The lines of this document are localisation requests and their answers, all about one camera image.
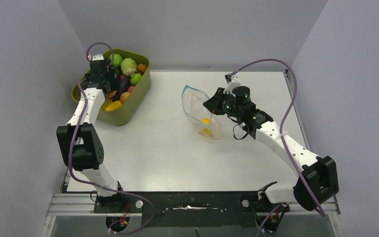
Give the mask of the orange peach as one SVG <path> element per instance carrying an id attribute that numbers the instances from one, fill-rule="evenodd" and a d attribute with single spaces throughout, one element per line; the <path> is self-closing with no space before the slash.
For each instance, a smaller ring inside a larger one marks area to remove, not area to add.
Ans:
<path id="1" fill-rule="evenodd" d="M 201 120 L 201 122 L 202 122 L 205 126 L 207 126 L 207 125 L 210 124 L 210 120 L 209 120 L 208 118 L 203 118 L 203 119 Z"/>

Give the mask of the clear zip top bag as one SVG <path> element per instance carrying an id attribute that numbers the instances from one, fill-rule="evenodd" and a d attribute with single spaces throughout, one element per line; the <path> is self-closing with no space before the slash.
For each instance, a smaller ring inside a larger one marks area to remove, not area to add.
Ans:
<path id="1" fill-rule="evenodd" d="M 222 124 L 216 115 L 211 114 L 204 106 L 203 103 L 209 100 L 209 96 L 202 90 L 185 85 L 182 94 L 181 102 L 184 115 L 190 124 L 193 126 L 194 130 L 204 135 L 201 130 L 207 127 L 212 131 L 213 136 L 206 136 L 212 139 L 222 139 L 224 136 Z M 203 118 L 208 118 L 210 124 L 205 126 L 201 120 Z"/>

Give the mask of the yellow bell pepper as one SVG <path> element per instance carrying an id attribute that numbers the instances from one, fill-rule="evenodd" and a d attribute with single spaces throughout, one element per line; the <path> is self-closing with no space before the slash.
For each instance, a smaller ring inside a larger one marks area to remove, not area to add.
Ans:
<path id="1" fill-rule="evenodd" d="M 208 129 L 207 127 L 204 127 L 204 128 L 201 130 L 201 132 L 202 132 L 204 135 L 206 135 L 206 136 L 210 136 L 210 137 L 213 136 L 212 131 L 211 131 L 210 129 Z"/>

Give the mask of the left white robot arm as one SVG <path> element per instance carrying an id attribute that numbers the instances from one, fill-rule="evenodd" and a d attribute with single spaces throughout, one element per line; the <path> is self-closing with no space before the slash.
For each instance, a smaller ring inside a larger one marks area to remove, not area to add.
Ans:
<path id="1" fill-rule="evenodd" d="M 58 144 L 71 177 L 93 186 L 99 198 L 121 195 L 121 186 L 103 165 L 104 148 L 94 123 L 112 86 L 117 85 L 110 60 L 93 57 L 90 71 L 77 87 L 80 100 L 66 125 L 56 129 Z"/>

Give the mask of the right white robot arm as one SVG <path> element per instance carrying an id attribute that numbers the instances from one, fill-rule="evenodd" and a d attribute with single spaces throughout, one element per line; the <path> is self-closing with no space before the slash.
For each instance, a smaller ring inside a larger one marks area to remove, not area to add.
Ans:
<path id="1" fill-rule="evenodd" d="M 261 188 L 258 205 L 262 210 L 272 210 L 278 203 L 295 202 L 313 211 L 339 192 L 335 161 L 330 156 L 318 156 L 281 131 L 274 119 L 251 101 L 248 87 L 237 86 L 231 94 L 220 87 L 203 106 L 214 115 L 232 118 L 249 136 L 278 155 L 297 176 L 294 183 L 271 182 Z"/>

